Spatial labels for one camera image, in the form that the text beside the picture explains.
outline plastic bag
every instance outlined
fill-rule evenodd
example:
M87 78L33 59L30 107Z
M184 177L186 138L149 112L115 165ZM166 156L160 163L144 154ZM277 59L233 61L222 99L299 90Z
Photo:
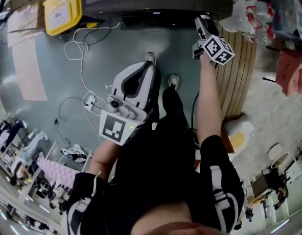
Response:
M219 21L220 25L228 32L255 33L254 26L250 23L247 6L244 0L239 0L233 5L232 16Z

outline person in background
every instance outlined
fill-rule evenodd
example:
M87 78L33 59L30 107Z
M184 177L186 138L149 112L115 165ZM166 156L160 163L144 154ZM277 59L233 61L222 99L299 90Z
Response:
M0 135L0 157L9 144L13 141L14 137L17 135L21 128L27 128L28 124L21 120L18 121L9 130L4 130Z
M29 173L29 171L26 169L26 165L29 162L30 159L35 155L37 152L37 147L39 144L39 141L45 139L48 140L46 134L42 131L38 135L36 135L30 144L24 148L22 148L18 154L15 157L15 161L10 167L10 170L13 174L13 177L10 179L11 185L16 185L17 179L20 179L22 177L25 178L31 178L32 175Z
M155 55L148 55L146 60L155 65ZM160 120L161 78L156 79L150 120L124 146L105 140L89 171L76 174L67 202L71 235L220 235L236 225L244 192L220 138L214 65L206 54L201 56L196 114L200 173L194 170L193 131L176 92L179 77L171 76L163 92L166 116ZM158 123L154 131L153 122Z

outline power cord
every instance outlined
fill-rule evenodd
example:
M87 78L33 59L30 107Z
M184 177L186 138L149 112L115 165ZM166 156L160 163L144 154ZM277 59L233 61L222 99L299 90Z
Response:
M88 54L89 46L92 46L92 45L96 44L97 42L102 41L103 39L105 39L105 38L109 35L110 31L111 31L112 29L117 28L119 25L120 25L120 23L118 23L115 27L99 27L99 28L80 28L80 29L77 29L77 30L74 32L74 34L73 34L72 41L70 41L70 42L68 42L68 43L66 43L66 44L64 45L64 53L65 53L66 57L67 57L69 60L71 60L71 61L80 60L80 62L81 62L80 77L81 77L83 86L84 86L85 89L88 91L88 92L86 93L86 95L85 95L85 96L83 97L83 99L82 99L82 106L83 106L83 108L84 108L84 110L85 110L87 119L88 119L88 121L89 121L89 123L90 123L92 129L95 131L95 133L97 134L97 136L100 138L101 142L102 142L101 136L98 134L98 132L96 131L95 127L93 126L92 122L91 122L90 119L89 119L88 111L87 111L87 109L85 108L84 101L85 101L85 98L87 97L87 95L88 95L88 94L91 94L93 97L96 97L97 99L102 100L102 101L105 103L106 106L107 106L107 103L106 103L106 101L105 101L104 99L102 99L101 97L99 97L97 94L95 94L93 91L91 91L91 90L86 86L86 83L85 83L85 81L83 80L83 77L82 77L83 60L86 58L86 56L87 56L87 54ZM79 32L80 30L89 30L89 29L95 29L95 30L89 32L89 33L84 37L84 39L83 39L82 42L78 42L78 41L75 40L75 36L76 36L77 32ZM95 41L94 43L87 44L87 43L85 42L85 38L86 38L89 34L95 32L95 31L97 31L97 30L99 30L99 29L108 29L109 32L108 32L103 38L101 38L101 39ZM66 53L66 46L69 45L69 44L71 44L71 43L75 43L75 44L78 45L78 48L79 48L79 50L80 50L80 52L81 52L81 58L69 58L69 57L67 56L67 53ZM81 46L80 46L80 45L85 45L85 46L86 46L86 51L85 51L85 52L81 49Z
M98 42L101 42L101 41L104 40L105 38L107 38L108 35L109 35L109 34L111 33L111 31L112 31L112 26L111 26L111 22L110 22L110 21L106 21L106 22L108 22L109 30L108 30L108 32L107 32L102 38L100 38L99 40L96 40L94 43L91 43L91 44L88 44L88 43L86 42L87 36L89 36L90 34L96 32L96 31L99 29L99 28L96 28L95 30L90 31L89 33L87 33L87 34L83 37L82 42L83 42L84 44L87 44L88 46L92 46L92 45L97 44Z
M82 99L80 99L80 98L78 98L78 97L75 97L75 96L66 97L66 98L61 102L61 104L60 104L59 107L58 107L58 117L59 117L59 119L60 119L61 121L63 121L63 122L66 122L66 121L67 121L67 118L65 118L65 117L63 117L63 116L61 115L61 108L62 108L62 105L64 104L64 102L65 102L66 100L68 100L68 99L76 99L76 100L79 100L79 101L81 101L85 106L88 106L88 104L84 103L84 102L82 101ZM67 146L68 146L68 148L70 148L70 147L71 147L71 141L70 141L70 139L69 139L69 138L63 138L61 132L60 132L59 129L57 128L57 125L58 125L58 119L57 119L57 118L56 118L55 121L54 121L54 125L55 125L55 129L56 129L56 131L57 131L59 137L60 137L61 140L63 141L63 143L66 143Z

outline yellow box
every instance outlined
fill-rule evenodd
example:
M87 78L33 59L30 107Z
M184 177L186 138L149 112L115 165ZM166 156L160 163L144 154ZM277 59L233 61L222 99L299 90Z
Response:
M81 0L46 0L43 5L48 35L58 35L76 26L82 18Z

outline concrete floor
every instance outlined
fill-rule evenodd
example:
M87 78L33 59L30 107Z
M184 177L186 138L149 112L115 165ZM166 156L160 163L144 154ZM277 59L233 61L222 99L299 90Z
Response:
M298 155L302 148L302 95L286 97L281 87L262 80L267 72L276 72L279 53L257 47L254 72L242 111L255 126L245 150L233 160L241 178L251 179L271 164L268 150L280 143L283 151Z
M97 31L87 39L94 42L105 34L104 30ZM59 37L43 34L35 38L36 53L42 81L48 101L24 101L19 89L11 48L0 43L0 95L8 112L16 114L17 118L26 120L29 129L44 131L52 142L57 141L64 147L56 133L54 120L58 117L60 103L69 96L83 98L86 89L80 79L80 61L70 61L64 55L64 44L71 40L72 34L66 35L64 41ZM114 76L131 64L144 61L147 52L152 51L158 58L157 66L162 74L162 89L167 86L171 74L181 78L178 93L184 103L185 114L190 122L191 106L199 90L199 61L192 59L192 44L198 38L196 30L150 29L150 30L120 30L114 29L102 42L90 47L84 60L83 78L87 86L102 98L110 93ZM69 56L80 56L77 46L68 46ZM161 98L160 114L163 117ZM100 140L86 119L81 102L68 99L61 108L61 114L66 122L59 121L59 130L63 137L72 143L94 150ZM94 126L98 130L99 118L89 113ZM60 157L59 152L52 154L53 159Z
M96 32L88 41L94 42L104 33L103 30ZM61 147L65 146L54 126L60 103L69 96L83 98L87 92L80 79L80 61L70 61L64 55L64 44L70 41L72 35L66 35L65 38L66 41L43 34L35 39L41 77L48 98L46 102L23 100L11 49L3 42L0 43L2 102L8 112L26 120L30 130L37 128L44 131L49 136L49 146L54 141ZM190 123L191 106L199 90L199 62L191 56L191 47L196 39L195 30L114 29L105 40L90 47L84 60L84 80L91 90L106 98L110 92L106 85L113 83L114 76L127 66L143 61L145 54L152 51L158 57L158 68L162 73L161 92L167 86L171 74L180 76L178 93ZM80 56L76 46L69 46L67 52L70 56ZM251 179L270 163L267 151L273 144L279 142L285 150L295 154L296 146L302 139L302 95L286 97L277 84L262 80L265 70L276 70L277 62L278 53L262 51L261 48L258 50L250 89L243 106L243 111L253 119L255 131L247 148L233 160L241 178ZM163 117L165 113L161 97L159 102ZM67 118L66 122L59 121L58 128L63 137L90 150L100 144L80 102L67 100L61 114ZM90 118L98 129L99 118L92 114ZM60 156L59 152L55 152L51 158L58 159Z

